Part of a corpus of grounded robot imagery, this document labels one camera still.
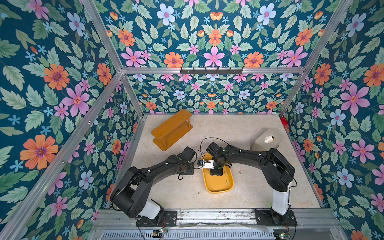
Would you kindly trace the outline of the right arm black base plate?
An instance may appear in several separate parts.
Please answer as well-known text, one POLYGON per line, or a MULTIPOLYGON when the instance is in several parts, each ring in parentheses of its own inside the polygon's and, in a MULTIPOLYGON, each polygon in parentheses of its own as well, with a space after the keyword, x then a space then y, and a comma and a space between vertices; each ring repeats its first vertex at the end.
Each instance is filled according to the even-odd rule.
POLYGON ((255 218, 258 225, 267 227, 297 227, 298 223, 294 212, 289 208, 285 215, 280 215, 272 208, 269 210, 255 209, 255 218))

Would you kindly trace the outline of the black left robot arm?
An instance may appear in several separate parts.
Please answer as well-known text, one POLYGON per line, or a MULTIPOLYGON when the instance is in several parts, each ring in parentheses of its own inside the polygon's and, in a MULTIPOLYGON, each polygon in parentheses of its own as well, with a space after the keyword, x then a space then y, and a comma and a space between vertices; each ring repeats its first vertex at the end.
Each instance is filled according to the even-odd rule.
POLYGON ((164 215, 164 208, 149 199, 152 186, 173 175, 193 175, 195 156, 196 151, 186 147, 180 154, 170 155, 154 166, 142 169, 129 168, 111 193, 112 207, 117 207, 118 211, 131 219, 142 217, 151 221, 160 220, 164 215))

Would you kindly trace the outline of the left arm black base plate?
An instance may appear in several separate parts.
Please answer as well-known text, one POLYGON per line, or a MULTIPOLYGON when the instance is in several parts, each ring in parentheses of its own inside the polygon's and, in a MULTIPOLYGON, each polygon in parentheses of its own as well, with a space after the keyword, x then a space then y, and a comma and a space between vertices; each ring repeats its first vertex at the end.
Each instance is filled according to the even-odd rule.
POLYGON ((138 216, 136 218, 136 226, 139 228, 175 227, 177 225, 177 217, 177 211, 161 210, 153 220, 147 217, 138 216))

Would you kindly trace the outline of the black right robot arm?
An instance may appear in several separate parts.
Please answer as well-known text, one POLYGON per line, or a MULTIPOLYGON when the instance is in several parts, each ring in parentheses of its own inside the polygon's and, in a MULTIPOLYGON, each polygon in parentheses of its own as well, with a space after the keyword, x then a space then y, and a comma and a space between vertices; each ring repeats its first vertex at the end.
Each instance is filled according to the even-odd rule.
POLYGON ((224 167, 241 164, 262 171, 268 185, 273 189, 272 212, 284 216, 290 209, 290 188, 295 181, 295 168, 277 150, 255 152, 235 146, 220 147, 211 143, 207 148, 214 161, 214 174, 219 175, 224 167))

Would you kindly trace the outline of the yellow plastic storage tray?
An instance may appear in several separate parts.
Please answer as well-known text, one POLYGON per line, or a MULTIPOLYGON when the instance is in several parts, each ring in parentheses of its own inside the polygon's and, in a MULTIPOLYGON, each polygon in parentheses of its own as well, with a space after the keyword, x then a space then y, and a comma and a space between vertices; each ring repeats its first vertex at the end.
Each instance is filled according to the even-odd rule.
MULTIPOLYGON (((201 161, 210 161, 212 156, 209 153, 204 153, 201 157, 201 161)), ((222 176, 211 176, 211 169, 203 169, 203 177, 205 186, 208 192, 211 194, 220 194, 229 192, 235 186, 235 181, 229 167, 224 167, 224 173, 222 176)))

